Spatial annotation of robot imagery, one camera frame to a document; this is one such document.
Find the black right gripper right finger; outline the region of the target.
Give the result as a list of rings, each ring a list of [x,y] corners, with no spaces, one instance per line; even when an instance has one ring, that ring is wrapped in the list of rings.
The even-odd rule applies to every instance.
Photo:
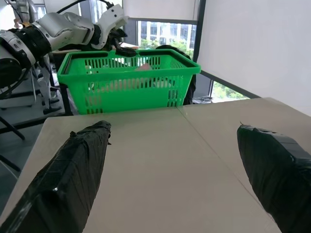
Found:
[[[241,125],[241,160],[252,189],[282,233],[311,233],[311,155],[285,135]]]

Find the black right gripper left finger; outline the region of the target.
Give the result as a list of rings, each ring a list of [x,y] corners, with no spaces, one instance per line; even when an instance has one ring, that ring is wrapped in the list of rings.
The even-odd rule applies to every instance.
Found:
[[[36,174],[0,233],[82,233],[100,187],[111,124],[71,132]]]

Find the green plastic shopping basket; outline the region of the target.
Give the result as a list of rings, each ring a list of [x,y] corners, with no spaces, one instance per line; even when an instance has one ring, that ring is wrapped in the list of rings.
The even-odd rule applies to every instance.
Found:
[[[135,71],[148,63],[152,70]],[[174,50],[138,50],[134,57],[115,51],[68,53],[58,70],[82,115],[183,104],[192,76],[201,67]]]

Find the white roller blind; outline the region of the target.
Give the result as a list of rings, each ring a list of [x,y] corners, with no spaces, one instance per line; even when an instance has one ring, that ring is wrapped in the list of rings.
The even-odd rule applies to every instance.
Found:
[[[158,22],[196,22],[200,0],[122,0],[131,19]]]

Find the white humanoid robot legs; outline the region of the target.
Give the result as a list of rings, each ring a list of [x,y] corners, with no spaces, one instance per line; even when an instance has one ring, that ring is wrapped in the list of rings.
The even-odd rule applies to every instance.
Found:
[[[49,54],[46,54],[32,65],[32,73],[37,80],[39,91],[43,98],[43,114],[47,115],[59,111],[61,109],[60,106],[52,107],[52,104],[58,103],[59,99],[57,97],[52,98],[51,96],[50,78],[52,78],[52,71]]]

